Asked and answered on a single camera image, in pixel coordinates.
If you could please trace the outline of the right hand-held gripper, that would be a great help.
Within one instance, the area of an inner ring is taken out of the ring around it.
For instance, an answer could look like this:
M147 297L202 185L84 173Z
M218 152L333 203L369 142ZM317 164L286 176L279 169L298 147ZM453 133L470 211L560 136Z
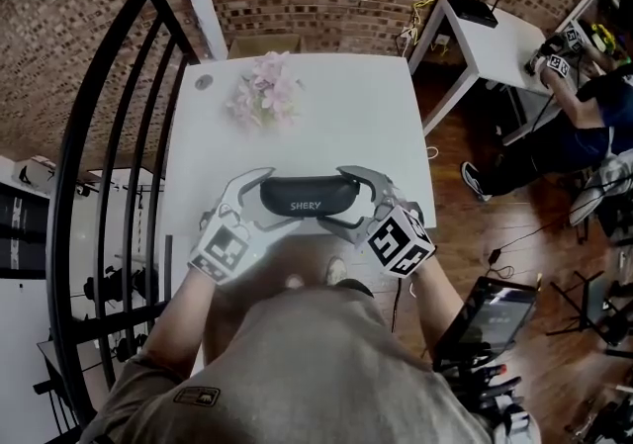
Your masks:
M318 218L320 227L356 247L365 241L369 262L382 274L397 278L408 277L434 254L436 246L424 227L421 208L392 186L386 174L358 165L336 170L370 188L374 211L356 223Z

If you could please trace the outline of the small white side table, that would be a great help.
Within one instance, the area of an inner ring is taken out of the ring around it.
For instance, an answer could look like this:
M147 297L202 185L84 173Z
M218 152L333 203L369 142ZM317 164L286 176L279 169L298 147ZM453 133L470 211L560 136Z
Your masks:
M501 9L496 10L496 18L497 26L489 28L459 18L448 0L436 0L408 60L409 71L416 71L443 22L452 29L466 68L431 112L422 117L425 134L430 134L480 79L515 88L518 98L527 102L523 107L526 122L502 139L505 145L519 140L534 125L551 121L558 113L549 90L524 69L532 53L545 42L543 33Z

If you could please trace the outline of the black monitor screen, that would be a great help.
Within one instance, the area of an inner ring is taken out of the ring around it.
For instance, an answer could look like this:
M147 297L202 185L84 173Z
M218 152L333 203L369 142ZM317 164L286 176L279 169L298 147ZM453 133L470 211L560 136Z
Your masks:
M481 277L436 344L433 370L478 368L513 343L538 296L532 286Z

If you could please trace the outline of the cardboard box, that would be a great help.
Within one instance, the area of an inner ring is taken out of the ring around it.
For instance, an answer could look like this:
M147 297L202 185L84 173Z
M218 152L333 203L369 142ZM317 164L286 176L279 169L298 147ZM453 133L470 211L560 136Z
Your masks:
M261 56L267 52L302 53L305 41L300 35L260 35L235 38L228 51L228 59Z

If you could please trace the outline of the pink flower bouquet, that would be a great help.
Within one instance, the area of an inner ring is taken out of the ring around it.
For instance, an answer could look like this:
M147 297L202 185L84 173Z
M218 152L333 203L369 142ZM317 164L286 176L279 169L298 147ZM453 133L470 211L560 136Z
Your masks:
M249 130L292 125L299 116L298 98L305 89L291 69L288 51L268 51L254 58L225 101L226 113Z

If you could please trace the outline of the black glasses case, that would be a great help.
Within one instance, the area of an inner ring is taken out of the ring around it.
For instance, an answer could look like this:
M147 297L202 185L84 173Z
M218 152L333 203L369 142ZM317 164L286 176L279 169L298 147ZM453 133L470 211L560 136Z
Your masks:
M354 204L360 184L343 175L269 177L259 188L262 205L287 218L321 218L341 214Z

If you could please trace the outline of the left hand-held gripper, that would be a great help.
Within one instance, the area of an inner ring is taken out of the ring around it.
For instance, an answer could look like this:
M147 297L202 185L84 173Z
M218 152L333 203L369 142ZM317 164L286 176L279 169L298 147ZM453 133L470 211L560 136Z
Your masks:
M274 167L252 169L230 180L216 206L203 215L201 232L188 265L222 285L244 275L262 260L271 246L295 231L301 218L286 218L269 226L250 221L243 195L260 185Z

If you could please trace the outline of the black stair railing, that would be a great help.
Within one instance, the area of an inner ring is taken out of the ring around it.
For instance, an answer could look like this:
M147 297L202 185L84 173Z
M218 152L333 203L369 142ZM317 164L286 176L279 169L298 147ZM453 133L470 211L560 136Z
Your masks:
M96 259L93 270L93 282L96 286L94 290L96 315L93 318L79 321L73 317L71 311L69 259L71 214L79 182L80 162L90 124L109 72L119 50L123 46L125 38L146 3L153 5L156 17L136 55L135 63L124 87L119 107L113 120L98 190L95 238ZM160 29L167 30L169 40L157 66L143 109L128 183L123 230L123 308L121 311L108 314L105 311L103 280L110 179L114 170L125 118L136 84L149 50ZM148 265L145 269L145 303L143 306L135 308L132 302L131 272L134 205L138 194L138 177L151 117L165 72L175 49L181 50L182 57L165 109L149 192L145 256L145 262ZM160 179L163 173L167 142L176 102L187 66L197 64L199 61L167 0L127 0L97 48L78 89L55 168L53 190L48 208L45 245L46 292L51 337L58 362L59 376L63 381L71 413L76 417L77 421L73 428L52 440L50 444L78 443L82 431L96 415L96 410L90 400L80 366L79 346L92 341L99 342L105 381L107 385L113 385L115 382L115 371L109 347L110 335L115 332L122 332L126 339L127 351L134 353L136 351L133 340L135 326L139 324L153 326L155 320L161 315L171 299L171 276L166 275L162 279L157 278L150 264L155 253Z

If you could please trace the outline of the white chair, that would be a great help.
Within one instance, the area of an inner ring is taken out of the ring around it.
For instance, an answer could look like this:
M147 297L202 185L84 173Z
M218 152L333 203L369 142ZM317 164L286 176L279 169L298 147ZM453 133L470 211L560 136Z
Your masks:
M625 194L633 189L633 148L608 155L589 177L571 206L571 226L587 219L605 198Z

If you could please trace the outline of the black tripod stand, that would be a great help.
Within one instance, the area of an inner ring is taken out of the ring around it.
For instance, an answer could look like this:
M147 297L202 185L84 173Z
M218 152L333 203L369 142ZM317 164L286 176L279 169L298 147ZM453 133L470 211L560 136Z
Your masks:
M627 337L633 337L633 301L622 309L617 308L609 296L610 282L604 271L590 277L575 271L573 275L580 281L568 289L551 282L553 290L576 312L571 322L576 326L548 331L546 336L557 336L573 332L593 331L611 349L605 353L610 356L633 358L633 353L617 353L619 346Z

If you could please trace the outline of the person's right forearm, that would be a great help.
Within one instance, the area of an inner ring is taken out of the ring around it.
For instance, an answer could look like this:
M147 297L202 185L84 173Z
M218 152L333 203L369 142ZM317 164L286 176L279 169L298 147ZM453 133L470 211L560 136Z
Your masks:
M463 301L435 255L409 276L426 349L435 357L436 346L462 308Z

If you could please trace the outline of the yellow flowers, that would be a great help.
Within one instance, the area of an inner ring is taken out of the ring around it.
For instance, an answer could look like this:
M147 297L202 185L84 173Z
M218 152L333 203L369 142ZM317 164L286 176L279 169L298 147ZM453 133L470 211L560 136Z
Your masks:
M613 54L616 49L614 35L603 24L592 24L590 28L590 39L595 47L601 52Z

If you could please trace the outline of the person's left forearm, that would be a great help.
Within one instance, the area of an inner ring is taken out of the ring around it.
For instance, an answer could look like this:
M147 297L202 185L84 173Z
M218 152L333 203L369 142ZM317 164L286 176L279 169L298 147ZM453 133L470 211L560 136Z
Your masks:
M145 341L142 353L154 364L188 378L203 341L216 284L190 268Z

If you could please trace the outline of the person's grey shirt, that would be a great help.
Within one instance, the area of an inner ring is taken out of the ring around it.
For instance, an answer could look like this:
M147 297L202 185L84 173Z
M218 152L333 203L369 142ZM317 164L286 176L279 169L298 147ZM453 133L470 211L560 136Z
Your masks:
M375 302L337 287L252 307L187 380L139 354L81 444L491 444Z

